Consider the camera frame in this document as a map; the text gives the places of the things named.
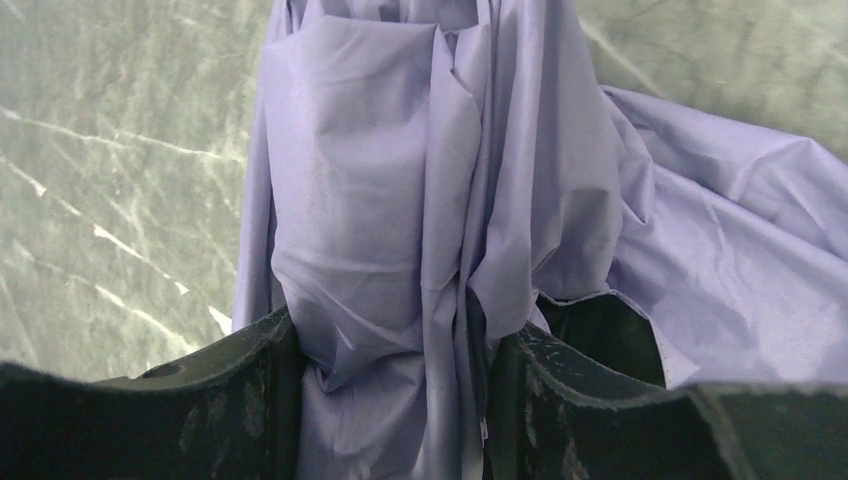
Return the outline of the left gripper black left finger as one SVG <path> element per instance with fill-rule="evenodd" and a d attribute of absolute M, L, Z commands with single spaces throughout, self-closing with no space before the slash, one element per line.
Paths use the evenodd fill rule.
<path fill-rule="evenodd" d="M 292 479 L 305 367 L 286 310 L 137 378 L 1 367 L 5 479 Z"/>

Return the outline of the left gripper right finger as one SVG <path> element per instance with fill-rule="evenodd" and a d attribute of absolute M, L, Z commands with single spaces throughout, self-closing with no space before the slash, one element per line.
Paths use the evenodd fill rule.
<path fill-rule="evenodd" d="M 551 332 L 505 338 L 490 376 L 489 479 L 843 479 L 847 390 L 667 389 L 648 322 L 602 295 L 542 301 Z"/>

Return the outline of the lavender folding umbrella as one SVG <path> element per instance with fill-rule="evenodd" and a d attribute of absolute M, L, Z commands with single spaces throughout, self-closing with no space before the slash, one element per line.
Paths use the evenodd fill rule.
<path fill-rule="evenodd" d="M 570 1 L 278 1 L 233 326 L 287 307 L 300 479 L 478 479 L 537 301 L 610 295 L 671 385 L 847 380 L 847 168 L 603 87 Z"/>

